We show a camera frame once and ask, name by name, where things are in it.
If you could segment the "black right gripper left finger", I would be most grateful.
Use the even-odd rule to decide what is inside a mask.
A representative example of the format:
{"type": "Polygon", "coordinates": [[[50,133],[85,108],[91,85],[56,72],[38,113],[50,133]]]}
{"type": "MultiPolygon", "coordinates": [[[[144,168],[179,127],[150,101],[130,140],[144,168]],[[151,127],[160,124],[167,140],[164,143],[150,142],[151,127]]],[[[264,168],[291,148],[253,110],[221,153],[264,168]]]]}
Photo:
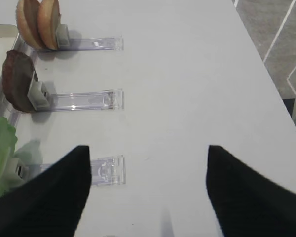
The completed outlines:
{"type": "Polygon", "coordinates": [[[91,187],[88,146],[0,197],[0,237],[73,237],[91,187]]]}

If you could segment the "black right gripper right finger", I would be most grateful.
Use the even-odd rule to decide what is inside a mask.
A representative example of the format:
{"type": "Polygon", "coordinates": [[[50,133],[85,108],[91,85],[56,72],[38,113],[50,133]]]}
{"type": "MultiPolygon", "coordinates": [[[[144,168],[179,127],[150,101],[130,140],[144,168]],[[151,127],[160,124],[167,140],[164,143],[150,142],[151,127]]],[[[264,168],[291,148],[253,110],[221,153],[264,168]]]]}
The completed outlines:
{"type": "Polygon", "coordinates": [[[208,149],[206,188],[225,237],[296,237],[296,194],[218,145],[208,149]]]}

